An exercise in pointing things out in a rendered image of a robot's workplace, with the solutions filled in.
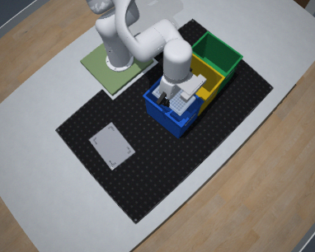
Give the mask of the green bin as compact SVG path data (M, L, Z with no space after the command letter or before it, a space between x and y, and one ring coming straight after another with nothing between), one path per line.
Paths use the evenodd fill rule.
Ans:
M218 94L232 78L243 56L208 31L191 48L194 55L225 77Z

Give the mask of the yellow open bin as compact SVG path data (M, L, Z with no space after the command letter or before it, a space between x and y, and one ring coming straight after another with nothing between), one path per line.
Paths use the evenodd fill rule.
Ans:
M193 69L192 73L194 73L197 77L201 74L207 79L206 83L195 93L199 98L205 101L200 107L199 116L209 104L208 97L211 98L211 94L214 95L214 97L216 96L220 87L219 84L225 77L194 54L192 55L190 67Z

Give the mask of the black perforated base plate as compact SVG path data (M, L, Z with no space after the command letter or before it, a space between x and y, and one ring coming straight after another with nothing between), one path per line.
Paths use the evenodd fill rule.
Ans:
M232 78L176 138L147 113L143 94L163 75L158 63L112 100L102 89L55 131L98 184L137 224L186 179L273 90L243 59ZM111 170L89 142L113 123L136 151Z

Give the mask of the blue bin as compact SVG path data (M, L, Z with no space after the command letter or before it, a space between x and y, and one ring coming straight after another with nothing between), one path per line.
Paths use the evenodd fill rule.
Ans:
M194 102L180 116L169 107L158 105L156 103L158 98L153 95L152 92L158 87L161 79L162 77L160 77L143 95L145 98L147 113L156 121L158 121L165 129L172 133L176 138L179 138L196 120L200 111L200 107L205 101L194 94Z

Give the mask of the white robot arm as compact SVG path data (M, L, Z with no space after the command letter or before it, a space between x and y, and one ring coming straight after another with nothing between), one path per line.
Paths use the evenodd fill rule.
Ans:
M192 48L173 22L162 19L134 37L128 27L139 19L135 0L86 1L93 13L106 12L96 20L95 27L105 45L109 69L123 72L133 64L134 57L145 63L163 51L163 76L183 90L183 101L187 103L206 83L201 74L197 77L190 72Z

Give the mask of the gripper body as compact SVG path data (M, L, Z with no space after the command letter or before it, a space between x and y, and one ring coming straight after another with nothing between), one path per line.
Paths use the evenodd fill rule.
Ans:
M166 80L164 76L160 81L159 93L162 94L165 92L167 94L168 100L171 100L179 91L181 90L176 84L170 83Z

